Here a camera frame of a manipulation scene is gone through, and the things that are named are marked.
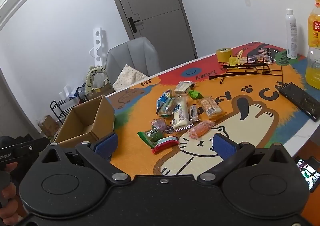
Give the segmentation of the person's left hand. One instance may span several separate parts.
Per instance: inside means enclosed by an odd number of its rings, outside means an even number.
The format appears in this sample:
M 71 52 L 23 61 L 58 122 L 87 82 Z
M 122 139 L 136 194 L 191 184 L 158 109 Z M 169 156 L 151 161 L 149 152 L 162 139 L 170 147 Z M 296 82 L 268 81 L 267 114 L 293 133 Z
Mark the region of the person's left hand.
M 7 205 L 1 208 L 1 219 L 5 225 L 15 225 L 19 221 L 18 201 L 15 199 L 16 186 L 10 183 L 2 190 L 1 195 L 8 201 Z

